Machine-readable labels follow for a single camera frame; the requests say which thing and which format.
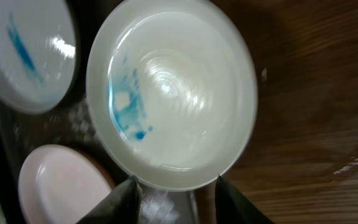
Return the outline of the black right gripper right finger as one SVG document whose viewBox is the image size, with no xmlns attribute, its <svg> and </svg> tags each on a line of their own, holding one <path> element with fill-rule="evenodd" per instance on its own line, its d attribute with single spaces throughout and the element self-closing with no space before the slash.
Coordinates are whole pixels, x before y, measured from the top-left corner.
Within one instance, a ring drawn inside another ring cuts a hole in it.
<svg viewBox="0 0 358 224">
<path fill-rule="evenodd" d="M 217 224 L 274 224 L 221 176 L 215 185 L 215 209 Z"/>
</svg>

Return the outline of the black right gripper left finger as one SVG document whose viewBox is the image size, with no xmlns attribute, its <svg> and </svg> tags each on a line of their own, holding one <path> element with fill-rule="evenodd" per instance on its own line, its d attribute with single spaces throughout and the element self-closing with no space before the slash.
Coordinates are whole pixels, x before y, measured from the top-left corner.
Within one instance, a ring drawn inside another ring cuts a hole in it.
<svg viewBox="0 0 358 224">
<path fill-rule="evenodd" d="M 130 176 L 76 224 L 137 224 L 141 200 L 138 180 Z"/>
</svg>

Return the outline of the pinkish white plate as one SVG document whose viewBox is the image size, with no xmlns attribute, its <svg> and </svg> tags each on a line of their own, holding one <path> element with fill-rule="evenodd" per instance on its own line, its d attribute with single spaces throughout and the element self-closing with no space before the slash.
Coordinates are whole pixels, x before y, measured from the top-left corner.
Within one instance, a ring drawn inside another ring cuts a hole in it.
<svg viewBox="0 0 358 224">
<path fill-rule="evenodd" d="M 27 223 L 76 223 L 115 186 L 106 169 L 91 156 L 48 144 L 26 157 L 18 193 Z"/>
</svg>

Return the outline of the white plate blue smear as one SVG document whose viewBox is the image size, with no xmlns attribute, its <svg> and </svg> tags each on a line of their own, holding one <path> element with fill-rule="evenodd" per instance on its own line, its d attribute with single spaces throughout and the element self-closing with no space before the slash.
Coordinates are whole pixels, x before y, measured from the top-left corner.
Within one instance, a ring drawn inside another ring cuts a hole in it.
<svg viewBox="0 0 358 224">
<path fill-rule="evenodd" d="M 109 157 L 149 187 L 204 187 L 238 160 L 257 115 L 244 39 L 209 1 L 124 1 L 86 71 L 89 115 Z"/>
</svg>

